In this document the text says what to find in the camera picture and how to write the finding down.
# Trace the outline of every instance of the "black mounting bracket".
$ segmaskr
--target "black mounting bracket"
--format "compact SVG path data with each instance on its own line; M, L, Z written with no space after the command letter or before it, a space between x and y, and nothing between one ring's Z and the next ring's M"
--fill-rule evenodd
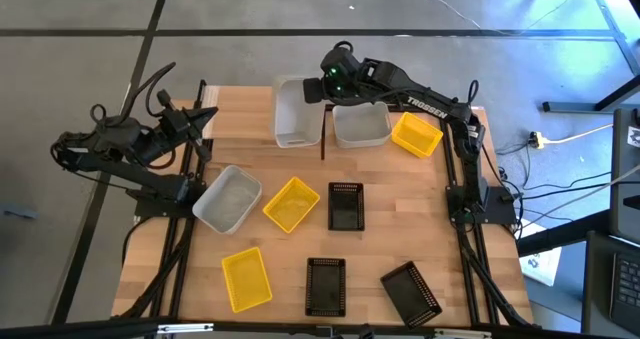
M462 207L461 186L448 186L445 188L447 195L447 208L449 210L449 220L456 224L515 224L516 214L513 209L513 202L504 201L503 197L510 197L505 188L490 187L485 196L484 213L460 213Z
M189 198L182 202L159 198L153 193L145 191L144 188L142 190L127 191L127 194L137 201L135 216L141 218L189 218L193 216L191 211L193 204L206 189L207 184L205 182L191 182L188 193Z

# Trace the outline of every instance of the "yellow tray rim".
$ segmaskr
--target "yellow tray rim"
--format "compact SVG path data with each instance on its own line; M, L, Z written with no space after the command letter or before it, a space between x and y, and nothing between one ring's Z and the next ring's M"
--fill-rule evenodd
M249 305L247 307L244 308L236 308L236 306L233 304L233 298L231 296L231 290L229 290L229 283L231 282L231 277L229 274L227 274L227 265L226 263L228 263L229 261L235 259L238 256L250 253L250 252L257 252L258 253L258 258L260 259L260 268L262 268L262 275L264 277L265 282L267 282L267 290L269 291L269 296L268 298L266 298L265 300L255 303L253 305ZM227 285L227 294L229 295L229 302L231 303L231 311L233 311L233 313L240 313L242 311L245 311L247 309L251 309L255 306L258 306L260 304L264 304L268 301L271 301L271 299L273 299L273 293L271 292L271 285L269 284L269 277L267 277L267 270L264 267L264 261L262 260L262 253L260 252L260 248L258 247L253 247L253 248L249 248L245 251L241 251L240 253L236 253L233 255L230 255L226 258L222 259L222 272L224 273L224 282Z
M398 132L400 131L400 127L402 126L402 123L409 116L412 116L412 117L422 121L423 123L425 123L426 125L428 125L429 127L431 127L432 129L434 129L436 131L436 136L435 136L435 138L433 140L434 144L431 144L431 146L429 147L429 149L427 151L422 151L422 150L418 149L413 144L409 143L406 140L403 140L402 138L400 138L398 136ZM434 127L433 125L431 125L431 123L427 122L426 120L424 120L424 119L420 118L419 116L414 115L412 113L404 112L402 114L402 116L400 117L400 120L398 120L396 125L393 126L393 130L391 131L391 141L396 143L396 144L398 144L400 147L406 149L407 151L409 151L411 154L417 156L418 158L426 158L426 157L431 156L431 154L433 154L433 152L435 151L436 147L440 143L440 140L442 140L443 135L444 135L444 133L440 129Z
M290 185L293 186L294 183L296 183L295 185L300 185L301 187L303 187L304 189L308 190L309 192L313 193L313 195L315 196L315 200L313 202L313 204L311 204L311 206L309 207L309 209L300 217L300 219L298 219L298 221L293 225L293 227L291 227L290 230L285 229L285 227L283 227L280 223L278 223L278 221L272 217L271 215L269 215L269 209L271 209L275 203L280 200L280 198L282 198L282 196L284 195L285 189L287 189ZM294 176L293 178L289 179L289 181L287 182L287 184L285 184L282 189L280 189L280 191L278 192L278 194L276 194L273 198L271 198L271 200L269 200L269 202L267 203L267 205L264 206L264 208L262 208L262 212L264 213L264 215L266 215L269 219L271 219L272 222L276 223L277 226L280 227L280 229L282 229L285 233L287 234L291 234L291 232L298 226L298 224L300 224L300 222L302 221L302 219L304 219L307 214L309 214L309 212L311 211L311 209L313 209L316 204L318 204L318 202L320 201L320 194L316 193L313 189L311 189L307 184L305 184L302 180L300 180L300 178L298 178L297 176Z

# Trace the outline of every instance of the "black floor line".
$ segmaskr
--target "black floor line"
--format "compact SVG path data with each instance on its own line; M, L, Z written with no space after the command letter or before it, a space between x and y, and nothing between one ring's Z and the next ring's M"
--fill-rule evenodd
M152 33L158 27L158 22L160 20L160 15L162 14L165 1L166 0L156 1L153 14L151 15L151 20L149 21L149 26L145 31L146 34L138 54L133 73L131 74L130 88L137 88L140 85L140 81L144 73L144 67L147 63L149 52L151 50L151 44L153 43ZM132 89L129 90L126 101L133 100L133 98L130 97L132 92ZM103 183L108 183L110 177L111 176L109 174L100 172L98 180L101 180ZM67 271L62 291L56 304L52 324L62 324L67 321L69 310L73 304L73 297L75 296L76 289L82 275L82 270L84 269L84 264L91 248L93 234L98 225L102 205L104 204L104 200L107 195L108 187L103 183L98 183L94 187L93 195L91 195L91 200L88 203L88 210L85 212L85 217L83 218L84 224L82 226L80 240L75 247L73 259L69 266L69 270Z
M145 36L146 29L0 29L0 37L118 38Z
M486 38L613 38L607 29L475 30L475 29L159 29L156 37L377 36Z

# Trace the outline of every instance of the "gray bin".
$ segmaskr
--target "gray bin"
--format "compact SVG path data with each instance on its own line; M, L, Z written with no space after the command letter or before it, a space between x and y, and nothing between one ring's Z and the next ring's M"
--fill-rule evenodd
M333 108L333 127L340 148L382 145L391 136L389 108L383 102Z
M229 165L193 205L193 215L221 234L233 234L262 196L262 184Z
M325 103L304 101L303 80L278 77L273 84L271 130L280 148L314 145L322 136Z

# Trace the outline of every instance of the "metal leg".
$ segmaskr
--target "metal leg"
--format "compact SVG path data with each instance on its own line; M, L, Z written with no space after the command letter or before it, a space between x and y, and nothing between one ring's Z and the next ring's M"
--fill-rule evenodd
M552 113L610 114L615 109L640 107L640 105L622 104L622 102L638 92L640 92L640 75L635 76L597 103L544 102L542 108L545 112Z
M520 257L585 240L587 233L597 231L609 234L609 209L582 219L529 235L518 241Z

